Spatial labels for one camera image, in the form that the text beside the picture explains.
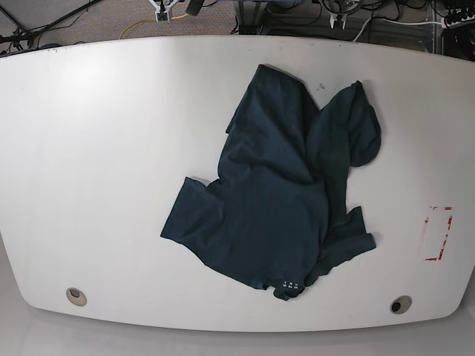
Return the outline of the red tape rectangle marking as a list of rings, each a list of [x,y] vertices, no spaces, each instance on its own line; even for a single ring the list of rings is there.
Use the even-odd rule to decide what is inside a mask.
[[[442,259],[452,219],[452,207],[430,207],[422,229],[421,256],[424,261],[439,261]]]

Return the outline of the white power strip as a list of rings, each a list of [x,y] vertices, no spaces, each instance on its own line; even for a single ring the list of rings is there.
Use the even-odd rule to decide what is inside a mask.
[[[442,20],[442,27],[452,29],[474,23],[474,8],[465,7],[454,9],[449,12]]]

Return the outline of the dark teal T-shirt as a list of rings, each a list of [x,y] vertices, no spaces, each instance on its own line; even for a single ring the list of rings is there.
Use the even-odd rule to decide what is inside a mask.
[[[161,237],[281,300],[376,247],[362,209],[346,205],[350,169],[381,147],[361,82],[318,107],[300,79],[260,65],[226,135],[217,179],[185,179]]]

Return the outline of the black tripod leg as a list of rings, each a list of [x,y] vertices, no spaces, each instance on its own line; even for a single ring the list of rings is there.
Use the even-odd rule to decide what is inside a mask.
[[[1,7],[24,29],[30,30],[48,25],[89,2],[92,3],[92,1],[1,0]]]

